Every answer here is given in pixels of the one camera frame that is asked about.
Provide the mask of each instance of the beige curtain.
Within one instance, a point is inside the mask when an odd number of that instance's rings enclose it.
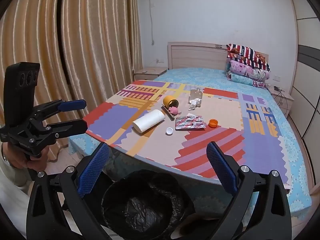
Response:
[[[76,98],[93,110],[142,68],[137,0],[63,0],[64,55]]]
[[[57,0],[13,0],[0,21],[0,84],[4,83],[7,66],[21,61],[39,62],[36,105],[56,99],[72,100],[58,49],[56,3]],[[4,124],[2,86],[0,100],[0,123]],[[60,113],[48,123],[77,118],[77,112]],[[62,139],[51,146],[49,159],[56,159],[58,148],[66,143]]]

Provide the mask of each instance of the wardrobe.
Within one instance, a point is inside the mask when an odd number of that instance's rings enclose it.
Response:
[[[307,0],[292,0],[298,58],[289,113],[308,152],[315,184],[320,182],[320,21]]]

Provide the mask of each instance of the wristwatch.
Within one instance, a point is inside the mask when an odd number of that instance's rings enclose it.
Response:
[[[7,165],[10,166],[10,167],[14,167],[14,166],[11,165],[11,163],[9,162],[9,160],[8,160],[8,159],[4,156],[4,154],[3,154],[3,144],[1,144],[1,155],[2,155],[2,158],[3,158],[4,162],[5,162],[5,164],[7,164]]]

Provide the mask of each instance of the wall outlet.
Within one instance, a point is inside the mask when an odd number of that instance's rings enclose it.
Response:
[[[274,81],[277,81],[277,82],[280,82],[281,77],[279,77],[279,76],[274,76],[274,77],[273,77],[273,80],[274,80]]]

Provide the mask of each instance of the white wall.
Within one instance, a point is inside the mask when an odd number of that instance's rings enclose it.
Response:
[[[138,0],[143,66],[168,66],[167,43],[235,43],[269,54],[269,83],[289,90],[294,75],[296,27],[291,0]],[[164,63],[156,64],[156,59]]]

